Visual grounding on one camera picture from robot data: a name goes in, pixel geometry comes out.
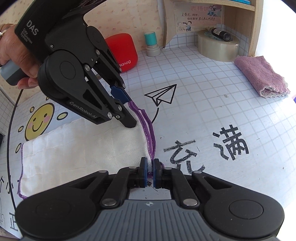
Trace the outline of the person left hand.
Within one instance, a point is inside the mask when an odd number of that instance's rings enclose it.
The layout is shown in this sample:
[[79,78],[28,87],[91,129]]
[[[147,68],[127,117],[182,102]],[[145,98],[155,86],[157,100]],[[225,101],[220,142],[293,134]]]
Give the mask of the person left hand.
[[13,24],[1,24],[1,65],[11,60],[27,75],[18,81],[18,89],[37,87],[40,62],[18,39],[15,27]]

